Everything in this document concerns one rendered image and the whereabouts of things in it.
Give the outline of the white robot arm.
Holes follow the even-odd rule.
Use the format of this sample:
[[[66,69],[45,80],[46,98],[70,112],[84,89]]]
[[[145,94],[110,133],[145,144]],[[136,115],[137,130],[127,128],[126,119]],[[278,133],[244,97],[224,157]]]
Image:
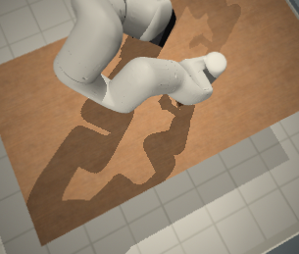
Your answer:
[[[194,105],[213,94],[211,84],[226,68],[226,58],[219,52],[180,62],[137,57],[112,80],[102,75],[117,55],[124,34],[151,41],[166,28],[173,11],[170,0],[109,2],[71,0],[75,26],[53,63],[59,81],[119,113],[133,111],[152,96],[168,94],[183,105]]]

